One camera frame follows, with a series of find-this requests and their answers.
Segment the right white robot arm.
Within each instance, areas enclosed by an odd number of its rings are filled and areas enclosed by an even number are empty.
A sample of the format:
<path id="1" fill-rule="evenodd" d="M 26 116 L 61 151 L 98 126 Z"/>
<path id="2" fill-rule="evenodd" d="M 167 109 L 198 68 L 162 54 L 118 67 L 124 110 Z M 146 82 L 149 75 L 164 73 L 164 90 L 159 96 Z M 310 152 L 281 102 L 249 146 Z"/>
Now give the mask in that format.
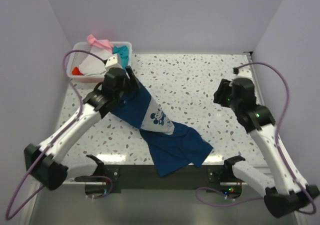
<path id="1" fill-rule="evenodd" d="M 266 106 L 257 103 L 250 78 L 222 79 L 213 96 L 215 104 L 232 109 L 238 123 L 260 149 L 271 176 L 249 165 L 240 155 L 225 160 L 226 170 L 257 191 L 275 218 L 299 211 L 320 195 L 319 188 L 308 184 L 298 171 L 276 135 L 275 119 Z"/>

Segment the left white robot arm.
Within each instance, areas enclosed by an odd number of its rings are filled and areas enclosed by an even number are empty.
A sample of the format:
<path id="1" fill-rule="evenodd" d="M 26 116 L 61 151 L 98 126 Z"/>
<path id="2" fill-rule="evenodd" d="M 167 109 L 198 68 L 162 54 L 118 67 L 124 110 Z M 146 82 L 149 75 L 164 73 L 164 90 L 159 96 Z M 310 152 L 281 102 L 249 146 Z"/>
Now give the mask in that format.
<path id="1" fill-rule="evenodd" d="M 63 159 L 87 130 L 115 110 L 124 95 L 139 88 L 140 82 L 130 66 L 111 68 L 104 80 L 80 100 L 80 107 L 63 126 L 39 145 L 31 143 L 24 149 L 27 172 L 50 191 L 66 179 L 101 176 L 102 163 L 94 157 L 91 162 L 75 167 L 64 165 Z"/>

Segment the blue mickey t-shirt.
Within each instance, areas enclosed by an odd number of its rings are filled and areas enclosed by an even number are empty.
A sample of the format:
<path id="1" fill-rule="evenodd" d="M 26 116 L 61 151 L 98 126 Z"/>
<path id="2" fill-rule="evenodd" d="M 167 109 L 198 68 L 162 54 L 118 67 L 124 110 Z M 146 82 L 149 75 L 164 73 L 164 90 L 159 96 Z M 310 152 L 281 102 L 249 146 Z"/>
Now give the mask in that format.
<path id="1" fill-rule="evenodd" d="M 143 85 L 124 95 L 111 113 L 139 130 L 160 177 L 190 163 L 199 168 L 213 150 L 194 128 L 170 120 Z"/>

